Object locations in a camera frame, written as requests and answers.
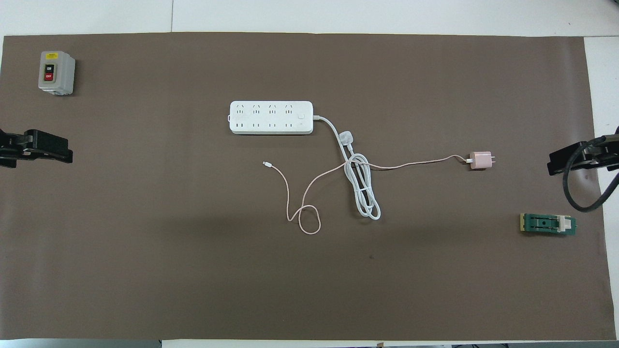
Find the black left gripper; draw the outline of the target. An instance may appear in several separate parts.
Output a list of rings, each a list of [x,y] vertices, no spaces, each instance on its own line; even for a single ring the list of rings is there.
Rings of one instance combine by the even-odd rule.
[[[31,143],[30,148],[36,149],[35,157],[25,154],[25,146]],[[68,139],[55,136],[42,130],[30,130],[28,134],[6,133],[0,130],[0,166],[6,168],[17,167],[18,160],[56,160],[73,162],[73,151],[68,150]]]

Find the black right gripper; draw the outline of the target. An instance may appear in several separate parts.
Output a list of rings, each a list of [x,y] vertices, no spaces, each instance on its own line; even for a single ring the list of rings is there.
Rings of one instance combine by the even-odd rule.
[[[560,148],[549,154],[547,171],[550,176],[563,174],[568,165],[568,160],[586,141],[580,141],[572,145]],[[588,147],[596,168],[606,167],[608,171],[619,168],[619,136],[600,136],[590,141]],[[583,156],[577,156],[570,171],[588,168],[588,161]]]

